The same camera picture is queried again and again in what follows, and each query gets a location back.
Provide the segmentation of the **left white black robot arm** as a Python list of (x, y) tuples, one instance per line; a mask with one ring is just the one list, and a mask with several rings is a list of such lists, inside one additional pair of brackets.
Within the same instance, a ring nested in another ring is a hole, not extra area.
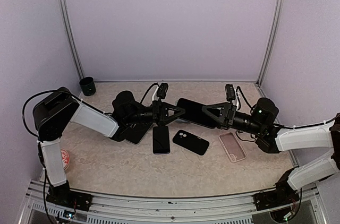
[(74, 201), (62, 164), (61, 138), (69, 123), (76, 123), (110, 139), (118, 139), (123, 130), (134, 124), (157, 124), (159, 127), (175, 121), (185, 109), (164, 102), (167, 87), (157, 100), (145, 106), (135, 100), (131, 91), (122, 91), (113, 100), (114, 111), (105, 113), (73, 95), (68, 88), (47, 91), (47, 97), (37, 103), (33, 120), (42, 153), (46, 178), (53, 196), (63, 205)]

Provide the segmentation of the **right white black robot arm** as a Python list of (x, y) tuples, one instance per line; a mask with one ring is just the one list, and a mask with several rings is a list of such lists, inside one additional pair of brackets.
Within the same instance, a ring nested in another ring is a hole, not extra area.
[(339, 172), (339, 116), (319, 124), (285, 127), (274, 123), (278, 108), (268, 98), (260, 98), (251, 114), (241, 113), (236, 106), (224, 102), (202, 107), (219, 128), (239, 130), (255, 136), (255, 143), (265, 153), (294, 149), (328, 148), (319, 158), (286, 171), (275, 184), (275, 190), (258, 193), (261, 204), (282, 205), (299, 200), (297, 191), (303, 186), (326, 179)]

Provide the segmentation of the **black phone case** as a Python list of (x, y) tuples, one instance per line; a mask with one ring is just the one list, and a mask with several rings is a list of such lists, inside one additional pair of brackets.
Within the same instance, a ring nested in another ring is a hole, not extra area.
[(192, 133), (179, 130), (172, 139), (173, 143), (179, 145), (199, 156), (203, 156), (210, 143)]

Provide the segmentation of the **large black smartphone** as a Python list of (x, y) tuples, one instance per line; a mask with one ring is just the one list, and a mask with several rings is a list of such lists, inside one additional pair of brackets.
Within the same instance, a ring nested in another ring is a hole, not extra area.
[(185, 98), (180, 98), (177, 101), (176, 106), (185, 109), (185, 113), (181, 115), (179, 119), (210, 129), (216, 128), (217, 123), (202, 112), (202, 107), (204, 104)]

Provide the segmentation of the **clear pink phone case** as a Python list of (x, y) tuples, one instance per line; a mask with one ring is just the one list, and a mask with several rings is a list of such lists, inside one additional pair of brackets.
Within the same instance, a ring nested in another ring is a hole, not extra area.
[(233, 133), (221, 134), (219, 140), (231, 163), (237, 163), (247, 158), (244, 149)]

